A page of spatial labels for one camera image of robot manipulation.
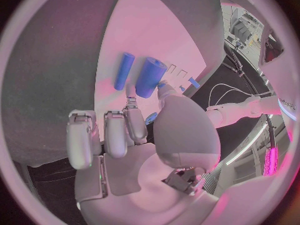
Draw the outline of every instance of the dark floor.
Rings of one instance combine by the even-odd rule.
[[[258,92],[266,92],[268,88],[265,86],[258,73],[238,53],[237,56],[243,64],[243,70],[255,85]],[[225,58],[224,61],[233,66],[228,58]],[[230,69],[221,65],[192,99],[203,109],[206,109],[208,106],[209,93],[212,87],[219,83],[225,83],[237,87],[242,91],[253,93],[251,88],[246,85],[242,78]],[[228,90],[229,88],[225,86],[217,87],[212,93],[211,104],[214,105]],[[246,98],[246,95],[233,91],[228,93],[220,103],[240,103]],[[221,159],[229,155],[246,138],[258,120],[259,118],[242,118],[233,125],[217,129],[221,141]],[[148,125],[147,128],[148,141],[155,143],[153,124]],[[53,214],[68,225],[86,224],[77,208],[75,200],[74,184],[76,171],[71,167],[67,158],[36,168],[28,167],[28,171],[32,179],[32,185],[34,186],[39,199],[42,200],[44,205]]]

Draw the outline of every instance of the pink light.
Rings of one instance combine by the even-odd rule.
[[[264,158],[264,176],[271,176],[277,172],[278,148],[274,147],[265,150]]]

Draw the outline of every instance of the robotic arm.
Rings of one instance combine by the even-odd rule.
[[[206,110],[206,115],[216,129],[234,124],[244,117],[258,118],[262,114],[281,115],[276,95],[264,98],[251,96],[240,103],[209,106]]]

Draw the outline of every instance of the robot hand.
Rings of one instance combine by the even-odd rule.
[[[215,128],[236,123],[243,117],[258,118],[262,115],[259,96],[248,97],[241,103],[226,103],[209,106],[206,114]]]

